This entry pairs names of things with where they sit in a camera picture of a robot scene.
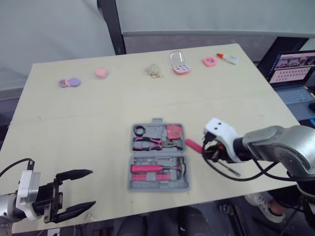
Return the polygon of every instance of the laptop keyboard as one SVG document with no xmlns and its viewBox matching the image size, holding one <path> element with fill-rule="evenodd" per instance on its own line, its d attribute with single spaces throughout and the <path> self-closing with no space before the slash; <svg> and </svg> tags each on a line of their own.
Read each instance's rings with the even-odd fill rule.
<svg viewBox="0 0 315 236">
<path fill-rule="evenodd" d="M 294 104 L 301 102 L 308 102 L 314 100 L 314 98 L 304 88 L 277 91 L 277 94 L 285 104 Z"/>
</svg>

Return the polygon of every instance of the laptop screen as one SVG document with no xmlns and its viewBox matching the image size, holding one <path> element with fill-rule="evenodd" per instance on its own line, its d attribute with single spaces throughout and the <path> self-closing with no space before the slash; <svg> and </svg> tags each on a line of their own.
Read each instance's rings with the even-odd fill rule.
<svg viewBox="0 0 315 236">
<path fill-rule="evenodd" d="M 315 51 L 279 53 L 267 78 L 272 87 L 304 85 L 315 68 Z"/>
</svg>

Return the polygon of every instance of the sneaker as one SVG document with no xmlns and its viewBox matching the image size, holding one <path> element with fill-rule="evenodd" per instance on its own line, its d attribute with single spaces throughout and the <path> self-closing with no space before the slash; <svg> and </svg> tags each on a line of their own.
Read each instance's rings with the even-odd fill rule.
<svg viewBox="0 0 315 236">
<path fill-rule="evenodd" d="M 253 205 L 254 207 L 258 207 L 261 213 L 263 213 L 268 220 L 274 223 L 281 223 L 284 220 L 285 214 L 273 214 L 269 210 L 269 200 L 262 196 L 260 193 L 248 194 L 245 195 L 244 198 L 249 204 Z"/>
</svg>

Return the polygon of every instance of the hammer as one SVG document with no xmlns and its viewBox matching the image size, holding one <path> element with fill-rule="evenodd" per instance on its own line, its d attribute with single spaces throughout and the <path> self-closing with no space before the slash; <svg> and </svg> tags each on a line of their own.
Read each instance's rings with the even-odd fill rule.
<svg viewBox="0 0 315 236">
<path fill-rule="evenodd" d="M 181 176 L 186 172 L 186 165 L 184 163 L 184 158 L 178 158 L 179 165 L 178 166 L 160 166 L 160 165 L 132 165 L 131 172 L 139 173 L 139 172 L 161 172 L 163 170 L 176 170 L 181 172 Z"/>
</svg>

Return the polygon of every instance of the tool kit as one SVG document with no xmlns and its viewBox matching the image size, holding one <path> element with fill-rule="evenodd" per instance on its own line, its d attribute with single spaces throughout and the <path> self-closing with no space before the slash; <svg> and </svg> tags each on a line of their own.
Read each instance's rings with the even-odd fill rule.
<svg viewBox="0 0 315 236">
<path fill-rule="evenodd" d="M 129 190 L 133 192 L 189 191 L 189 168 L 185 150 L 184 129 L 181 124 L 135 124 L 131 132 L 128 167 Z"/>
</svg>

